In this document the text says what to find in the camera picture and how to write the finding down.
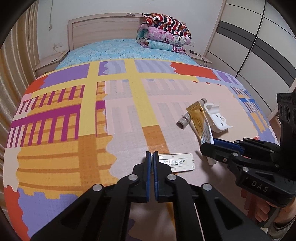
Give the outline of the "person's right hand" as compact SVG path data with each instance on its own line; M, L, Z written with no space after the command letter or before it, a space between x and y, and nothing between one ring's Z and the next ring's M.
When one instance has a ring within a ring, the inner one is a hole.
M244 209L248 211L247 216L251 219L256 219L259 222L267 221L268 213L271 207L275 205L266 202L265 200L241 190L241 197L245 199ZM288 223L295 218L295 198L284 208L280 209L277 217L274 219L275 223Z

